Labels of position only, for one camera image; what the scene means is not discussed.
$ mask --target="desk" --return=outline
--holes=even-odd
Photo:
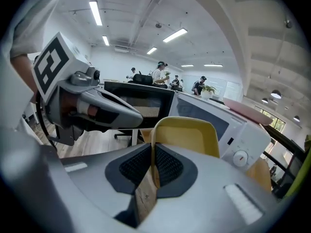
[[[152,129],[140,130],[145,143],[150,143],[150,132]],[[271,193],[271,180],[268,164],[259,158],[246,172],[246,175],[255,180],[264,190]]]

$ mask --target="ceiling light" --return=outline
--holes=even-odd
[[[261,101],[263,101],[264,103],[268,103],[269,101],[267,100],[267,98],[263,98]]]
[[[91,7],[97,26],[102,26],[103,24],[102,24],[101,16],[99,14],[97,1],[89,2],[89,6]]]
[[[157,50],[157,48],[151,48],[147,54],[152,54],[155,50]]]
[[[187,30],[181,29],[181,30],[179,30],[179,31],[177,31],[177,32],[175,32],[175,33],[173,33],[173,34],[170,35],[169,37],[165,38],[163,41],[164,41],[165,43],[168,43],[169,41],[174,40],[176,37],[179,37],[179,36],[181,36],[181,35],[183,35],[183,34],[185,34],[185,33],[187,33],[187,32],[188,32]]]
[[[223,67],[223,65],[216,65],[216,64],[205,64],[205,67]]]
[[[104,36],[104,35],[103,35],[103,40],[104,40],[106,46],[109,46],[109,42],[108,42],[107,36]]]
[[[278,90],[273,90],[271,92],[271,96],[276,98],[276,99],[280,99],[282,96],[281,96],[281,93],[278,91]]]
[[[299,116],[294,116],[294,120],[297,121],[297,122],[300,122]]]

